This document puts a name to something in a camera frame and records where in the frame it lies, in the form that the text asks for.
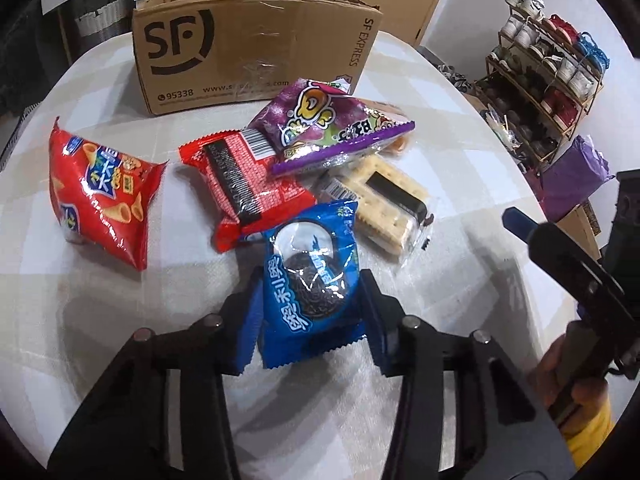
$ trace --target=sf logo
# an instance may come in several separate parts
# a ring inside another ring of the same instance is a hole
[[[198,14],[202,20],[202,44],[196,56],[191,57],[182,63],[170,66],[151,66],[151,73],[154,75],[171,75],[184,72],[194,66],[199,65],[209,55],[213,45],[214,23],[213,15],[209,9],[199,10]],[[171,55],[180,56],[182,53],[181,40],[190,40],[193,37],[193,27],[187,25],[196,25],[196,16],[180,16],[169,22],[169,36],[171,40]],[[156,30],[165,30],[164,22],[152,22],[145,27],[145,38],[147,43],[156,44],[158,50],[148,54],[149,59],[159,59],[169,52],[169,45],[162,36],[154,35]]]

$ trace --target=oreo cookie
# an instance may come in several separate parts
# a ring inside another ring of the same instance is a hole
[[[359,275],[352,231],[357,206],[346,200],[319,204],[264,232],[264,323],[258,348],[265,368],[363,337],[353,301]]]

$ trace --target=screw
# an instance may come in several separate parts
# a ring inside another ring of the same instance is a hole
[[[417,316],[404,316],[402,318],[402,325],[405,328],[416,329],[420,326],[420,318]]]
[[[491,336],[484,330],[476,330],[474,332],[474,339],[479,343],[486,345],[489,341],[491,341]]]
[[[207,314],[202,320],[204,326],[219,328],[222,326],[222,317],[218,314]]]
[[[139,328],[133,333],[133,341],[139,343],[149,341],[154,333],[148,328]]]

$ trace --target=human hand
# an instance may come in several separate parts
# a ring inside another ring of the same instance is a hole
[[[561,391],[556,369],[562,355],[565,336],[566,334],[562,334],[552,343],[538,366],[529,375],[529,383],[545,408],[549,408],[555,402]],[[580,433],[600,412],[607,402],[607,381],[600,378],[578,380],[572,388],[571,396],[580,408],[562,425],[562,434],[565,436]]]

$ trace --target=red wrapper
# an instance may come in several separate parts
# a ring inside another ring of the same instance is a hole
[[[276,227],[316,204],[295,179],[269,176],[275,152],[257,130],[201,137],[181,146],[180,158],[198,168],[224,213],[214,238],[221,253],[235,247],[239,239]]]
[[[149,203],[164,164],[152,164],[61,130],[49,137],[49,193],[68,240],[91,240],[146,269]]]

